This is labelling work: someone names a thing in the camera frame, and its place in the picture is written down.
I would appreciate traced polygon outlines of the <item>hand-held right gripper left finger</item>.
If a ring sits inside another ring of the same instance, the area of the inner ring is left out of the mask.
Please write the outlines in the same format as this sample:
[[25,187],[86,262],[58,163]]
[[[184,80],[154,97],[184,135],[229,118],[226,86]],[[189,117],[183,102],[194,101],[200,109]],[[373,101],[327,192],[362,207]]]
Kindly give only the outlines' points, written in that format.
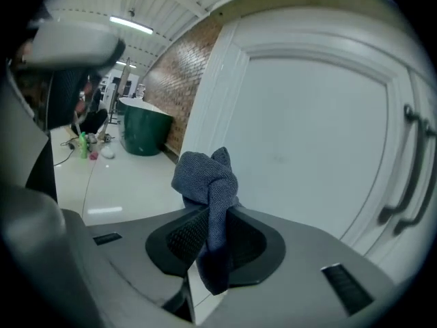
[[115,272],[139,295],[194,320],[188,270],[208,235],[206,207],[88,228]]

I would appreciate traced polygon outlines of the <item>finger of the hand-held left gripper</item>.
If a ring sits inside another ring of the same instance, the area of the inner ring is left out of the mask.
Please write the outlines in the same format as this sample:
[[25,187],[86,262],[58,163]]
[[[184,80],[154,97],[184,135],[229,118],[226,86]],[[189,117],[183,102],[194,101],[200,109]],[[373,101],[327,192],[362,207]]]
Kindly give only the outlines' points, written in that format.
[[108,27],[77,21],[40,24],[26,56],[26,71],[48,80],[38,114],[41,128],[69,125],[90,77],[99,81],[115,65],[125,42]]

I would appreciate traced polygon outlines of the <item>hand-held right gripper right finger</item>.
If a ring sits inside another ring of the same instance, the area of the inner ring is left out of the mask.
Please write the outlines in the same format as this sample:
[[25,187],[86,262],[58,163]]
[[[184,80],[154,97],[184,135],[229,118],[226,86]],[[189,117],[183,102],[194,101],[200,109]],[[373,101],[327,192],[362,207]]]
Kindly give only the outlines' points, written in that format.
[[[375,264],[329,233],[255,210],[240,212],[275,229],[285,241],[276,271],[255,286],[228,290],[203,327],[366,327],[394,292]],[[373,301],[348,315],[322,269],[342,265]]]

